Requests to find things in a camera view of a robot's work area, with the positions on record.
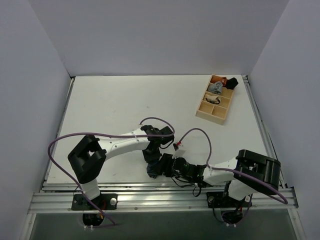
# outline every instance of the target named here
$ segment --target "small object in tray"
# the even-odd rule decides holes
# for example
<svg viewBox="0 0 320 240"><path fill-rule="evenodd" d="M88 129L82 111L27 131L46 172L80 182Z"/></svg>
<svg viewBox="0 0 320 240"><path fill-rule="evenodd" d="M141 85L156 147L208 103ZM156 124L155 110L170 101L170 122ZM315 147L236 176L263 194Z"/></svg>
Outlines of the small object in tray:
<svg viewBox="0 0 320 240"><path fill-rule="evenodd" d="M227 78L225 76L212 75L210 83L215 84L216 82L221 82L223 86L227 83Z"/></svg>
<svg viewBox="0 0 320 240"><path fill-rule="evenodd" d="M222 87L223 84L220 81L217 81L216 83L210 85L207 89L208 92L212 93L212 94L218 94L220 95L222 93Z"/></svg>
<svg viewBox="0 0 320 240"><path fill-rule="evenodd" d="M225 87L227 88L227 89L235 89L235 87L238 85L238 81L237 81L237 79L235 78L235 77L233 77L233 78L231 78L231 79L229 79L227 82L226 82L226 84L225 84Z"/></svg>
<svg viewBox="0 0 320 240"><path fill-rule="evenodd" d="M219 104L221 102L221 99L219 96L211 96L209 94L205 94L204 99L211 104Z"/></svg>

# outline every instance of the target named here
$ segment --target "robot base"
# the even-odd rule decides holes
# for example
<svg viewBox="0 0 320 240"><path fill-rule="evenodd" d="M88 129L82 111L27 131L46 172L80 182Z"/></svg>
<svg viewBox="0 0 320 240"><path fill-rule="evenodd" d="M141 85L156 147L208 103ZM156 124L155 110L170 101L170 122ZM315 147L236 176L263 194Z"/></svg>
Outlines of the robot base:
<svg viewBox="0 0 320 240"><path fill-rule="evenodd" d="M101 210L116 210L118 195L115 193L101 193L100 196L91 200ZM71 210L74 211L88 211L95 208L84 198L82 194L75 194L73 196Z"/></svg>
<svg viewBox="0 0 320 240"><path fill-rule="evenodd" d="M235 200L232 197L226 196L223 191L214 191L206 193L207 204L210 209L220 208L237 208L240 201ZM242 207L247 208L249 203L244 201L241 204Z"/></svg>

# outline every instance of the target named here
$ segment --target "white enclosure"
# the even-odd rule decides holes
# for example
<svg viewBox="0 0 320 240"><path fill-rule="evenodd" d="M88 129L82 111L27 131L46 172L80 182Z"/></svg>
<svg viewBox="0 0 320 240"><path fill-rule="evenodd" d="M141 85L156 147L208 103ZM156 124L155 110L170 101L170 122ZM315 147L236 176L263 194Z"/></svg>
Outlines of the white enclosure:
<svg viewBox="0 0 320 240"><path fill-rule="evenodd" d="M191 127L208 131L215 142L212 162L234 157L241 148L264 154L239 79L238 95L225 126L194 117L211 74L249 75L285 181L295 187L306 236L318 239L320 213L314 194L320 181L319 19L318 0L2 1L0 239L18 239L29 217L33 192L43 184L49 163L46 147L58 132L70 76L118 77L77 77L62 135L77 131L126 133L137 128L141 118L154 115L176 127L177 139ZM175 97L181 102L172 102ZM97 111L93 102L102 110ZM91 124L87 113L94 115L96 124ZM150 124L161 125L156 121ZM71 173L66 154L77 140L62 141L55 152ZM185 144L188 158L194 163L205 161L207 143L200 132L188 136ZM118 169L116 160L125 161L118 157L105 163L105 176L99 181L149 181L136 174L138 168L146 167L141 154L132 156L134 174L111 172L108 166ZM70 181L56 168L50 170L46 186Z"/></svg>

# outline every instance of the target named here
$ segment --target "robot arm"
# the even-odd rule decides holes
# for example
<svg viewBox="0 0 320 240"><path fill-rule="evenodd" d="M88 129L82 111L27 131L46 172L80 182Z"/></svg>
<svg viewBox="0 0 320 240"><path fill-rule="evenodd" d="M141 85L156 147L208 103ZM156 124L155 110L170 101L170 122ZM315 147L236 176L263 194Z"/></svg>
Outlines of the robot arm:
<svg viewBox="0 0 320 240"><path fill-rule="evenodd" d="M163 129L151 125L144 125L137 130L122 134L122 136L164 135L164 137L131 137L131 138L96 138L86 135L69 153L68 160L81 184L86 196L93 200L100 195L97 176L104 162L112 157L128 152L141 150L146 162L159 161L160 145L174 140L169 127Z"/></svg>
<svg viewBox="0 0 320 240"><path fill-rule="evenodd" d="M274 195L263 185L233 172L212 170L207 165L189 164L182 156L182 145L173 145L175 154L160 154L159 147L174 140L169 127L163 129L144 125L122 136L164 135L164 137L96 138L86 135L68 155L68 160L81 184L82 190L90 200L100 195L97 176L104 162L112 157L140 150L144 160L150 164L156 176L178 177L200 188L226 184L225 194L237 201L248 195L260 192ZM237 157L214 165L216 168L237 170L255 177L278 190L281 164L279 161L258 153L240 150Z"/></svg>

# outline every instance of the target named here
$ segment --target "wooden tray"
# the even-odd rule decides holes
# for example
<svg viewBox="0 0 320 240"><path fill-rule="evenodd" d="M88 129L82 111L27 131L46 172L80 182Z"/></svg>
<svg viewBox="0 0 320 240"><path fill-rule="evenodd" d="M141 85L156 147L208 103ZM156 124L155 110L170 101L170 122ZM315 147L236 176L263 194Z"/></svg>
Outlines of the wooden tray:
<svg viewBox="0 0 320 240"><path fill-rule="evenodd" d="M213 85L213 83L209 81L195 115L199 118L223 125L227 118L230 103L234 95L234 90L223 87L221 95L217 95L207 91L210 85ZM219 96L221 102L219 104L207 102L205 100L206 94L211 96Z"/></svg>

